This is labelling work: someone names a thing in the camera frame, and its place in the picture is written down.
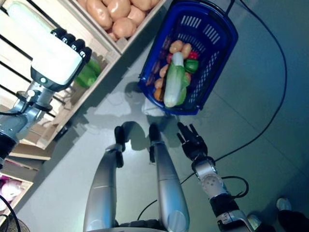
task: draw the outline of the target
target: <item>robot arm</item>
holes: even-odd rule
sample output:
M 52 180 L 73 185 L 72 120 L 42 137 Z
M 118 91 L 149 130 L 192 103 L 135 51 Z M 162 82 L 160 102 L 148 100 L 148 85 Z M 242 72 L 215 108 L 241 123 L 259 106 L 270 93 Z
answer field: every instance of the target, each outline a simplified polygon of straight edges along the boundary
M 222 178 L 218 175 L 213 158 L 209 157 L 207 146 L 193 125 L 190 129 L 178 123 L 183 151 L 192 160 L 192 169 L 207 193 L 212 210 L 217 217 L 221 231 L 254 232 L 245 214 L 239 209 L 234 197 L 227 191 Z
M 26 14 L 27 10 L 25 5 L 14 3 L 8 9 L 8 14 L 43 46 L 41 53 L 31 62 L 33 81 L 30 86 L 25 92 L 17 92 L 18 100 L 11 110 L 0 113 L 0 169 L 6 156 L 25 138 L 29 129 L 52 110 L 50 101 L 54 93 L 72 83 L 92 53 L 89 47 L 85 47 L 83 40 L 75 40 L 62 28 L 46 32 L 35 20 L 39 16 L 33 12 Z

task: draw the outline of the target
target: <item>plastic basket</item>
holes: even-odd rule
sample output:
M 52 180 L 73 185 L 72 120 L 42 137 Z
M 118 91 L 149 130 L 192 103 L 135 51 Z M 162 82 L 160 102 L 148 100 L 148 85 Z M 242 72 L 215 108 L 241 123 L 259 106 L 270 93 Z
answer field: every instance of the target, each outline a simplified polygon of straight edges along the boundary
M 227 13 L 213 3 L 174 1 L 140 74 L 140 89 L 151 102 L 169 114 L 196 115 L 203 108 L 237 39 L 237 31 Z M 160 78 L 159 70 L 167 64 L 166 56 L 175 40 L 192 45 L 192 50 L 198 53 L 199 69 L 192 75 L 184 103 L 167 108 L 163 102 L 154 99 L 154 82 Z

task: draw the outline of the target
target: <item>person's foot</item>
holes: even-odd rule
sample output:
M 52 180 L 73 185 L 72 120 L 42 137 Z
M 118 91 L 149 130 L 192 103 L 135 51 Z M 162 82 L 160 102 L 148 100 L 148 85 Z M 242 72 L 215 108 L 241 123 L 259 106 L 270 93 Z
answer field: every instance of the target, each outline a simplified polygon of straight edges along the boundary
M 256 230 L 262 224 L 257 215 L 250 214 L 247 216 L 247 219 L 254 230 Z
M 291 206 L 289 199 L 283 198 L 283 197 L 277 200 L 276 207 L 279 211 L 282 211 L 282 210 L 291 211 L 292 210 L 292 206 Z

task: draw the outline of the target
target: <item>black cable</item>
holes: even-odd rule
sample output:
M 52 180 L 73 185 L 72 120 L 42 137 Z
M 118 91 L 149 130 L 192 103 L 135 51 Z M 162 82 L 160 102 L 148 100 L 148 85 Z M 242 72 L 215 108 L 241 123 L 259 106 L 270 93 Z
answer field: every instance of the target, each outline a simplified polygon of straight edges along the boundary
M 186 182 L 190 177 L 192 177 L 195 173 L 190 174 L 185 180 L 183 180 L 180 184 L 182 185 L 184 182 Z M 140 219 L 140 217 L 142 216 L 142 214 L 145 212 L 146 209 L 149 208 L 149 206 L 151 206 L 152 204 L 156 203 L 158 200 L 155 200 L 153 202 L 151 202 L 150 204 L 148 204 L 140 213 L 140 215 L 137 218 L 137 221 Z
M 224 180 L 224 179 L 238 179 L 238 180 L 242 180 L 244 183 L 245 183 L 245 185 L 246 185 L 246 190 L 245 190 L 245 192 L 243 193 L 243 192 L 240 192 L 239 194 L 237 194 L 236 196 L 232 196 L 234 199 L 236 199 L 236 198 L 242 198 L 242 197 L 244 197 L 244 196 L 246 196 L 247 194 L 248 194 L 248 192 L 249 192 L 249 183 L 248 183 L 248 181 L 246 180 L 246 179 L 244 179 L 244 178 L 242 178 L 242 177 L 240 177 L 240 176 L 236 176 L 236 175 L 229 175 L 229 176 L 224 176 L 224 177 L 222 177 L 222 179 Z
M 18 111 L 18 112 L 14 112 L 14 113 L 0 112 L 0 115 L 7 115 L 7 116 L 21 115 L 21 114 L 23 114 L 28 109 L 28 107 L 30 105 L 29 102 L 26 102 L 25 104 L 26 104 L 26 106 L 23 107 L 24 109 L 22 111 Z
M 270 124 L 273 122 L 273 120 L 275 119 L 277 113 L 279 112 L 279 110 L 281 109 L 282 107 L 282 104 L 284 102 L 284 99 L 285 99 L 285 94 L 286 94 L 286 87 L 287 87 L 287 79 L 288 79 L 288 69 L 287 69 L 287 64 L 286 64 L 286 58 L 285 58 L 285 54 L 284 54 L 284 51 L 277 39 L 277 37 L 271 32 L 271 30 L 269 29 L 269 27 L 264 23 L 264 21 L 255 13 L 253 12 L 244 2 L 243 0 L 239 0 L 243 5 L 244 7 L 246 8 L 247 11 L 249 11 L 264 27 L 265 29 L 269 32 L 269 34 L 271 35 L 271 37 L 274 39 L 274 41 L 276 42 L 278 48 L 280 49 L 280 52 L 281 52 L 281 55 L 282 55 L 282 58 L 283 58 L 283 63 L 284 63 L 284 89 L 283 89 L 283 94 L 282 94 L 282 97 L 281 97 L 281 100 L 280 100 L 280 104 L 279 106 L 277 107 L 275 113 L 273 114 L 272 118 L 270 119 L 270 121 L 268 122 L 268 124 L 265 126 L 265 128 L 255 137 L 253 138 L 252 140 L 250 140 L 249 142 L 245 143 L 244 145 L 236 148 L 235 150 L 233 151 L 230 151 L 229 153 L 219 157 L 218 159 L 216 159 L 216 161 L 219 161 L 231 154 L 233 154 L 234 152 L 237 152 L 241 149 L 243 149 L 244 147 L 248 146 L 249 144 L 253 143 L 255 140 L 257 140 L 259 137 L 261 137 L 261 135 L 269 128 Z
M 9 229 L 9 225 L 10 225 L 10 218 L 6 214 L 0 214 L 0 217 L 5 217 L 6 219 L 4 232 L 7 232 Z
M 18 231 L 18 232 L 21 232 L 18 219 L 17 219 L 17 217 L 16 217 L 16 214 L 15 214 L 14 210 L 13 210 L 12 207 L 10 206 L 10 203 L 8 203 L 8 202 L 6 201 L 6 199 L 5 199 L 4 197 L 2 197 L 1 195 L 0 195 L 0 199 L 3 200 L 3 202 L 6 204 L 6 206 L 7 206 L 7 207 L 9 208 L 9 210 L 11 211 L 11 214 L 13 215 L 14 220 L 15 220 L 15 223 L 16 223 L 17 231 Z
M 142 216 L 142 214 L 145 212 L 146 209 L 148 209 L 149 206 L 151 206 L 152 204 L 156 203 L 158 200 L 154 200 L 153 202 L 151 202 L 150 204 L 148 204 L 140 213 L 140 215 L 137 218 L 137 221 L 140 219 L 140 217 Z
M 286 94 L 286 88 L 287 88 L 287 79 L 288 79 L 288 71 L 287 71 L 287 63 L 286 63 L 286 58 L 285 58 L 285 53 L 277 39 L 277 37 L 271 32 L 271 30 L 269 29 L 269 27 L 264 23 L 264 21 L 255 13 L 253 12 L 244 2 L 243 0 L 239 0 L 243 5 L 244 7 L 247 9 L 247 11 L 249 11 L 249 13 L 251 13 L 264 27 L 265 29 L 269 32 L 269 34 L 271 35 L 271 37 L 274 39 L 274 41 L 276 42 L 278 48 L 280 49 L 280 52 L 281 52 L 281 55 L 282 55 L 282 58 L 283 58 L 283 63 L 284 63 L 284 89 L 283 89 L 283 94 L 282 94 L 282 97 L 281 97 L 281 100 L 280 100 L 280 104 L 279 106 L 277 107 L 275 113 L 273 114 L 272 118 L 270 119 L 270 121 L 268 122 L 268 124 L 265 126 L 265 128 L 255 137 L 253 138 L 252 140 L 250 140 L 249 142 L 247 142 L 246 144 L 236 148 L 235 150 L 233 151 L 230 151 L 229 153 L 219 157 L 218 159 L 215 160 L 215 162 L 225 158 L 225 157 L 228 157 L 229 155 L 243 149 L 244 147 L 250 145 L 251 143 L 253 143 L 255 140 L 257 140 L 259 137 L 261 137 L 261 135 L 269 128 L 270 124 L 273 122 L 273 120 L 275 119 L 277 113 L 279 112 L 279 110 L 281 109 L 282 107 L 282 104 L 284 102 L 284 99 L 285 99 L 285 94 Z M 183 184 L 185 181 L 187 181 L 190 177 L 192 177 L 194 175 L 194 173 L 192 173 L 191 175 L 189 175 L 184 181 L 181 182 L 181 184 Z M 242 181 L 244 181 L 244 183 L 246 184 L 246 191 L 244 193 L 240 193 L 236 196 L 234 196 L 235 198 L 241 198 L 241 197 L 244 197 L 245 195 L 247 195 L 248 191 L 249 191 L 249 184 L 248 182 L 239 177 L 239 176 L 226 176 L 225 178 L 228 179 L 231 178 L 231 177 L 234 177 L 236 179 L 241 179 Z M 143 212 L 149 207 L 151 206 L 152 204 L 154 204 L 155 202 L 157 202 L 157 200 L 151 202 L 149 205 L 147 205 L 143 210 L 142 212 L 140 213 L 139 217 L 138 217 L 138 220 L 140 219 L 141 215 L 143 214 Z

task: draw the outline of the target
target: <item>wooden crate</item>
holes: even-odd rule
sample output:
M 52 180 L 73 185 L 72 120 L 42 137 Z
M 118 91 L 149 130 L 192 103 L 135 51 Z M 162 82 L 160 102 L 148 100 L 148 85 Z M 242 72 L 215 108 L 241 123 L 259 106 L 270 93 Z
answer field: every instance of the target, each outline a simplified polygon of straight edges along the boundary
M 116 43 L 110 38 L 106 31 L 92 18 L 92 16 L 82 7 L 76 0 L 58 0 L 65 6 L 73 15 L 80 19 L 80 22 L 88 27 L 93 27 L 101 34 L 120 54 L 123 54 L 127 48 L 134 42 L 138 35 L 142 32 L 145 26 L 151 21 L 154 15 L 160 10 L 167 0 L 160 2 L 147 14 L 144 21 L 139 25 L 137 31 L 128 40 L 125 38 L 119 39 Z
M 29 188 L 33 185 L 33 180 L 37 171 L 34 169 L 28 169 L 19 165 L 16 165 L 10 161 L 5 161 L 3 169 L 1 170 L 1 174 L 7 176 L 14 180 L 19 180 L 22 182 L 21 189 L 22 192 L 16 196 L 13 201 L 11 201 L 10 205 L 14 209 Z M 8 208 L 1 212 L 2 214 L 9 215 L 11 212 Z M 5 221 L 4 217 L 0 218 L 0 225 Z
M 0 0 L 0 105 L 2 109 L 11 108 L 17 97 L 17 91 L 24 91 L 31 81 L 30 63 L 32 57 L 40 52 L 38 44 L 19 24 L 6 13 L 13 0 Z M 93 50 L 93 57 L 100 62 L 102 72 L 96 82 L 89 88 L 82 88 L 73 83 L 70 88 L 57 93 L 51 105 L 53 110 L 45 114 L 44 119 L 35 125 L 29 135 L 21 141 L 13 155 L 34 159 L 48 160 L 41 150 L 29 152 L 30 146 L 46 149 L 68 120 L 74 115 L 87 97 L 98 86 L 112 66 L 120 58 L 119 52 L 99 35 L 89 24 L 81 23 L 60 1 L 57 0 L 19 0 L 45 19 L 51 28 L 61 26 L 76 38 L 85 41 Z

